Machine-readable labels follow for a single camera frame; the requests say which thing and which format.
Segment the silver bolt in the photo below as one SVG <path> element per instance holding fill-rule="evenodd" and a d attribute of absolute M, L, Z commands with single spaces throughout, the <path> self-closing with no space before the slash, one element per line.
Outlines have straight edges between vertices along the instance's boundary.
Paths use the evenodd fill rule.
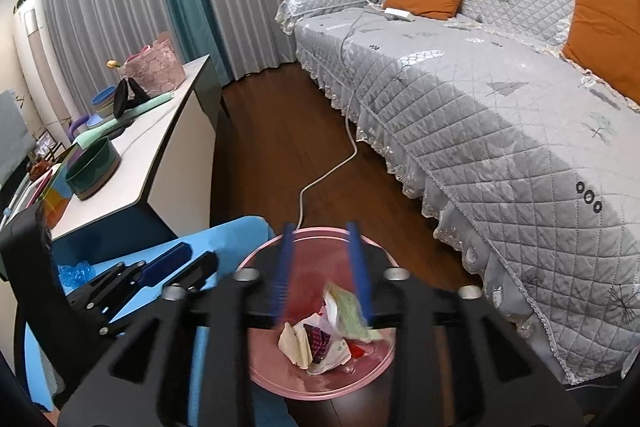
<path fill-rule="evenodd" d="M 162 298 L 167 301 L 179 301 L 184 297 L 185 293 L 185 289 L 178 284 L 162 288 Z"/>
<path fill-rule="evenodd" d="M 466 301 L 472 301 L 482 297 L 482 290 L 478 286 L 462 286 L 458 290 L 458 295 Z"/>
<path fill-rule="evenodd" d="M 388 281 L 404 281 L 409 277 L 411 277 L 409 270 L 404 268 L 387 268 L 385 270 L 385 279 Z"/>
<path fill-rule="evenodd" d="M 237 281 L 255 281 L 260 277 L 260 272 L 255 268 L 241 268 L 234 273 L 234 279 Z"/>

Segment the blue table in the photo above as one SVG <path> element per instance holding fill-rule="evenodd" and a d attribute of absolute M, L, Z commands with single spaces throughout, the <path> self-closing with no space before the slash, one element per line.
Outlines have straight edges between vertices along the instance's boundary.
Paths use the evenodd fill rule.
<path fill-rule="evenodd" d="M 123 261 L 127 265 L 136 263 L 137 261 L 148 262 L 167 251 L 173 245 L 184 241 L 193 248 L 192 260 L 207 250 L 215 251 L 218 254 L 220 259 L 218 272 L 210 277 L 206 284 L 206 287 L 211 287 L 216 284 L 218 277 L 223 277 L 233 272 L 247 255 L 272 237 L 273 230 L 271 230 L 271 227 L 261 217 L 241 217 L 230 223 L 225 223 L 224 225 L 204 230 L 203 232 L 194 233 L 193 235 L 164 243 L 164 245 L 125 255 L 105 263 L 96 264 L 94 268 L 98 274 L 120 261 Z M 140 290 L 115 318 L 120 318 L 151 302 L 160 295 L 161 289 L 162 282 L 153 288 Z M 192 426 L 197 425 L 198 391 L 202 377 L 204 346 L 206 345 L 207 333 L 207 328 L 198 328 L 198 332 L 196 333 L 189 399 L 189 423 Z M 25 334 L 24 350 L 27 381 L 31 399 L 50 410 L 53 407 L 53 403 L 40 361 L 40 351 L 33 333 L 31 333 L 28 327 Z M 255 384 L 252 384 L 252 391 L 255 424 L 257 427 L 296 427 L 296 423 L 289 415 L 287 406 L 281 397 L 271 394 Z"/>

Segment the green bowl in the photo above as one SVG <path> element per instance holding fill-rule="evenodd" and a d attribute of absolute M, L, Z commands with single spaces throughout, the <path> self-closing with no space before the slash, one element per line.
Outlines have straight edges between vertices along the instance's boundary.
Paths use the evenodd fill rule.
<path fill-rule="evenodd" d="M 93 196 L 120 165 L 120 154 L 107 137 L 102 137 L 78 157 L 66 172 L 66 183 L 81 200 Z"/>

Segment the wooden floor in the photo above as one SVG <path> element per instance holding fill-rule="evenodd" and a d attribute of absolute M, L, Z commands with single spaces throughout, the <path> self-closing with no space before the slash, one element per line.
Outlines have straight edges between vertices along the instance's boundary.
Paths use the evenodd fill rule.
<path fill-rule="evenodd" d="M 284 223 L 298 220 L 299 191 L 351 154 L 344 119 L 298 64 L 249 75 L 223 95 L 231 122 L 219 123 L 212 217 L 263 216 L 280 233 Z M 357 221 L 364 235 L 430 285 L 454 290 L 480 283 L 463 269 L 458 252 L 433 238 L 436 220 L 422 217 L 420 202 L 401 189 L 382 157 L 360 143 L 354 160 L 307 191 L 303 226 Z M 389 368 L 340 399 L 289 400 L 289 411 L 300 427 L 382 427 L 391 377 Z"/>

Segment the white power adapter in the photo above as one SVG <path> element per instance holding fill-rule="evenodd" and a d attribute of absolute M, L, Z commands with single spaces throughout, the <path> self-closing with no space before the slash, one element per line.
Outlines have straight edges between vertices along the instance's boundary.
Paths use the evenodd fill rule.
<path fill-rule="evenodd" d="M 397 10 L 395 8 L 387 8 L 385 9 L 385 15 L 389 15 L 393 17 L 393 19 L 398 19 L 401 21 L 411 22 L 413 19 L 411 18 L 411 12 L 407 12 L 404 10 Z"/>

